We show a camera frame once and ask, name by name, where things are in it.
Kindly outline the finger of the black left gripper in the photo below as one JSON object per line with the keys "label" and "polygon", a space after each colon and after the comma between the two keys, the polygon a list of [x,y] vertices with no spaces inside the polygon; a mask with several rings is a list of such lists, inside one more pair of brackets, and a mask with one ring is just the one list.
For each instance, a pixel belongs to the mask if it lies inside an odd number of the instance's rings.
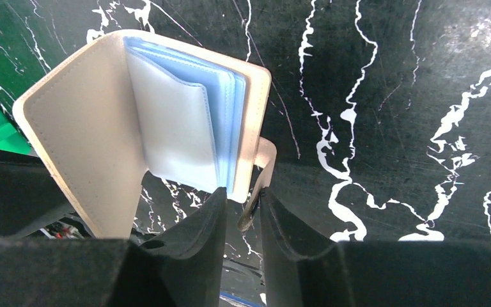
{"label": "finger of the black left gripper", "polygon": [[25,237],[73,211],[39,158],[0,150],[0,237]]}

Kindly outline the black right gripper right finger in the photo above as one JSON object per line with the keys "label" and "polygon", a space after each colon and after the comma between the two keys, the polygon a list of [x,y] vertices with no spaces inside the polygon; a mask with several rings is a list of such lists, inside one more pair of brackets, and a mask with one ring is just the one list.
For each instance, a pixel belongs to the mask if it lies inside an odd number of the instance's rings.
{"label": "black right gripper right finger", "polygon": [[491,306],[491,251],[460,242],[334,242],[260,193],[269,306]]}

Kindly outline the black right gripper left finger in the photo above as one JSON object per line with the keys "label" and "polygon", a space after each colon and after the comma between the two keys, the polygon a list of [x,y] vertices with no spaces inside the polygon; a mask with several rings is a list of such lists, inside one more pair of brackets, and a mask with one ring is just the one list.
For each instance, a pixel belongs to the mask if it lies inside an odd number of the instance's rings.
{"label": "black right gripper left finger", "polygon": [[0,237],[0,306],[217,306],[227,197],[143,244]]}

